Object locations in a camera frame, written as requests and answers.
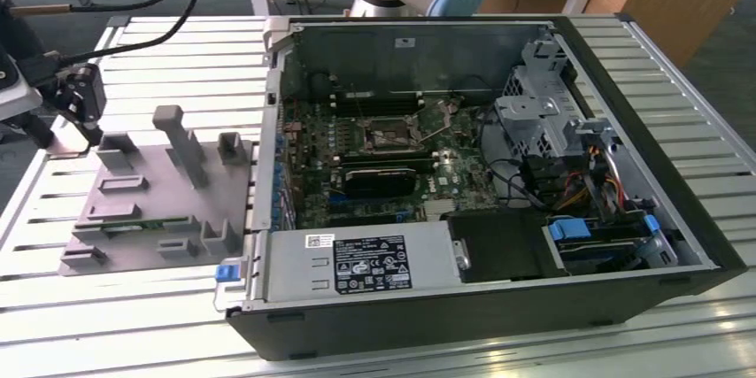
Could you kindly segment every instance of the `yellow wire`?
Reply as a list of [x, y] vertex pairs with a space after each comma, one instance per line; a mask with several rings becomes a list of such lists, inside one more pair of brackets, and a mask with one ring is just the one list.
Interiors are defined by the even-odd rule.
[[583, 188], [575, 195], [572, 195], [572, 197], [567, 201], [563, 202], [563, 204], [559, 206], [559, 208], [556, 210], [561, 210], [568, 205], [576, 203], [577, 200], [585, 195], [587, 192], [588, 192], [588, 189]]

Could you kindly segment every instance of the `warning label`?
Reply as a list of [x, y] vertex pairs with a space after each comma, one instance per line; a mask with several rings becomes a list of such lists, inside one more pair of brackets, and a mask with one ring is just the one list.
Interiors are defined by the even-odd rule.
[[404, 236], [333, 241], [339, 294], [412, 288]]

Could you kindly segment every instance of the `blue tab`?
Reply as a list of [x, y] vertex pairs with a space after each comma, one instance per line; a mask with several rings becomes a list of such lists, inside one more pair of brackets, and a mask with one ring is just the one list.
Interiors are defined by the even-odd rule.
[[563, 230], [559, 228], [559, 225], [556, 223], [548, 225], [548, 231], [552, 234], [552, 239], [555, 241], [559, 241], [560, 239], [564, 238]]
[[657, 218], [653, 214], [648, 214], [643, 218], [643, 221], [647, 223], [648, 230], [651, 231], [652, 234], [655, 234], [661, 229], [661, 226], [659, 225]]
[[216, 282], [237, 282], [241, 280], [239, 275], [239, 265], [219, 265], [215, 269]]
[[589, 238], [591, 230], [583, 219], [559, 219], [548, 227], [555, 241], [561, 239]]

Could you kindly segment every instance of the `metal workbench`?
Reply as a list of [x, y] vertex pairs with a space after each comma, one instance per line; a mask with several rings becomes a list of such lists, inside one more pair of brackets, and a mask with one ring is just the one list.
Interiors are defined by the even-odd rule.
[[[148, 40], [175, 19], [109, 27], [100, 46]], [[41, 153], [0, 219], [0, 376], [733, 376], [756, 374], [756, 158], [633, 23], [573, 18], [751, 271], [625, 324], [269, 363], [212, 308], [213, 266], [73, 278], [59, 256], [99, 167]], [[101, 61], [107, 131], [136, 144], [160, 104], [180, 104], [201, 140], [259, 135], [263, 18], [201, 17], [161, 46]], [[600, 115], [596, 99], [587, 101]], [[253, 212], [253, 187], [249, 198]]]

